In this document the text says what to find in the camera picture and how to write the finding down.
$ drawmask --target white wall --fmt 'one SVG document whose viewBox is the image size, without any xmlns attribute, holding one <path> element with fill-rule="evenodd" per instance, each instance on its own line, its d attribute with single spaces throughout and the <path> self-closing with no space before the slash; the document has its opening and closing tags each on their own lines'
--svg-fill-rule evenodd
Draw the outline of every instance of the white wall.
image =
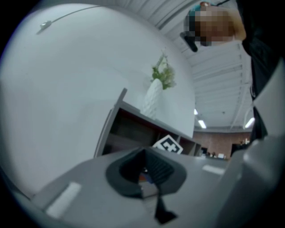
<svg viewBox="0 0 285 228">
<path fill-rule="evenodd" d="M 31 196 L 75 165 L 93 158 L 102 126 L 124 87 L 140 108 L 161 49 L 167 48 L 177 86 L 165 90 L 157 119 L 192 136 L 194 89 L 189 65 L 154 27 L 123 9 L 71 14 L 40 34 L 40 24 L 90 5 L 66 4 L 28 16 L 0 68 L 1 166 Z"/>
</svg>

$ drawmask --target brick wall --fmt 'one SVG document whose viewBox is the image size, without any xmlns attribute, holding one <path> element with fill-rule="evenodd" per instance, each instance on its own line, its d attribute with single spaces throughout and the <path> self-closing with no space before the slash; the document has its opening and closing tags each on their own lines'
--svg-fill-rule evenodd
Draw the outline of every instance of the brick wall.
<svg viewBox="0 0 285 228">
<path fill-rule="evenodd" d="M 224 154 L 226 158 L 231 156 L 232 144 L 239 144 L 241 141 L 250 138 L 250 132 L 244 133 L 202 133 L 194 132 L 193 139 L 208 148 L 208 152 L 215 152 L 216 155 Z"/>
</svg>

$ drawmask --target white strip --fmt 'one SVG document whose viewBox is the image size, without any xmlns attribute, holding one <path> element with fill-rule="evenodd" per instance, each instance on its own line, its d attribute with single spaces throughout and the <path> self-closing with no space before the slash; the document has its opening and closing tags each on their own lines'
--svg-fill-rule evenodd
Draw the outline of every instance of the white strip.
<svg viewBox="0 0 285 228">
<path fill-rule="evenodd" d="M 46 209 L 46 213 L 55 219 L 60 218 L 78 195 L 80 190 L 80 184 L 75 182 L 69 183 L 68 187 Z"/>
<path fill-rule="evenodd" d="M 250 120 L 248 121 L 248 123 L 244 127 L 249 128 L 251 126 L 251 124 L 254 122 L 254 120 L 255 120 L 254 117 L 250 118 Z"/>
<path fill-rule="evenodd" d="M 224 158 L 224 154 L 218 154 L 218 158 L 223 159 Z"/>
<path fill-rule="evenodd" d="M 206 124 L 204 123 L 203 120 L 198 120 L 199 124 L 201 125 L 202 128 L 206 129 Z"/>
<path fill-rule="evenodd" d="M 215 167 L 215 166 L 204 165 L 202 169 L 207 172 L 218 174 L 218 175 L 224 174 L 224 169 Z"/>
</svg>

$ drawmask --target white tape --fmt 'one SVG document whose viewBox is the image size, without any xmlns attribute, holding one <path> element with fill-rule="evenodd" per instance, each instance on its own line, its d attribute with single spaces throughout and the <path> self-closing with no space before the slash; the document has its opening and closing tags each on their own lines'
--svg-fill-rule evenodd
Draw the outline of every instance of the white tape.
<svg viewBox="0 0 285 228">
<path fill-rule="evenodd" d="M 81 190 L 81 185 L 75 182 L 69 183 L 68 187 L 46 209 L 46 213 L 59 219 Z"/>
<path fill-rule="evenodd" d="M 210 165 L 204 165 L 202 170 L 205 170 L 210 173 L 218 174 L 218 175 L 223 175 L 224 174 L 224 169 L 215 167 L 215 166 L 210 166 Z"/>
</svg>

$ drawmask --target gray panel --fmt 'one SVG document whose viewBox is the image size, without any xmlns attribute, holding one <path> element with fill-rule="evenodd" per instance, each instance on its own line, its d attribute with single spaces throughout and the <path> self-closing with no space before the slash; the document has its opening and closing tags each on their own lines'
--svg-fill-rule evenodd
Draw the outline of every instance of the gray panel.
<svg viewBox="0 0 285 228">
<path fill-rule="evenodd" d="M 145 146 L 143 142 L 110 133 L 103 151 L 103 155 L 142 146 Z"/>
<path fill-rule="evenodd" d="M 178 144 L 180 144 L 180 139 L 181 139 L 181 136 L 179 135 L 177 140 L 176 140 Z"/>
<path fill-rule="evenodd" d="M 195 155 L 195 150 L 196 150 L 196 143 L 193 145 L 193 147 L 192 147 L 192 149 L 190 150 L 190 153 L 189 153 L 189 155 L 190 156 L 194 156 Z"/>
<path fill-rule="evenodd" d="M 194 156 L 200 156 L 200 150 L 201 150 L 201 145 L 197 143 L 196 148 L 195 148 L 195 152 L 194 152 Z"/>
<path fill-rule="evenodd" d="M 127 89 L 124 88 L 123 91 L 121 92 L 114 108 L 110 111 L 106 121 L 105 121 L 105 124 L 103 126 L 103 129 L 102 129 L 102 132 L 100 134 L 100 137 L 99 137 L 99 140 L 98 140 L 98 143 L 97 143 L 97 146 L 96 146 L 96 150 L 95 150 L 95 154 L 94 154 L 94 157 L 98 157 L 98 156 L 101 156 L 102 153 L 103 153 L 103 150 L 104 150 L 104 146 L 106 144 L 106 141 L 107 141 L 107 138 L 108 138 L 108 134 L 111 130 L 111 127 L 113 125 L 113 122 L 115 120 L 115 117 L 117 115 L 117 112 L 120 108 L 120 105 L 123 101 L 123 98 L 124 96 L 126 95 L 126 92 L 127 92 Z"/>
<path fill-rule="evenodd" d="M 25 212 L 25 216 L 29 216 L 38 227 L 42 228 L 70 228 L 69 225 L 62 223 L 61 221 L 51 219 L 38 207 L 36 207 L 30 200 L 18 192 L 12 192 L 15 200 L 21 206 L 21 210 Z"/>
<path fill-rule="evenodd" d="M 166 207 L 174 213 L 181 213 L 186 202 L 198 202 L 199 197 L 210 194 L 220 176 L 202 171 L 205 164 L 225 168 L 226 162 L 200 159 L 187 155 L 167 153 L 154 149 L 174 161 L 182 164 L 187 170 L 187 180 L 175 194 L 163 197 Z M 77 165 L 62 175 L 41 192 L 32 202 L 44 209 L 62 191 L 69 182 L 82 185 L 82 189 L 70 207 L 62 216 L 62 221 L 79 227 L 156 227 L 156 220 L 149 213 L 142 200 L 121 196 L 107 182 L 105 170 L 113 161 L 127 155 L 131 151 L 118 152 L 100 156 Z"/>
<path fill-rule="evenodd" d="M 133 112 L 137 112 L 137 113 L 140 112 L 139 109 L 137 109 L 136 107 L 134 107 L 134 106 L 132 106 L 132 105 L 130 105 L 130 104 L 124 102 L 124 101 L 122 101 L 122 103 L 120 105 L 120 108 L 122 108 L 124 110 L 133 110 Z"/>
<path fill-rule="evenodd" d="M 280 59 L 269 82 L 254 100 L 268 135 L 285 134 L 285 64 Z"/>
</svg>

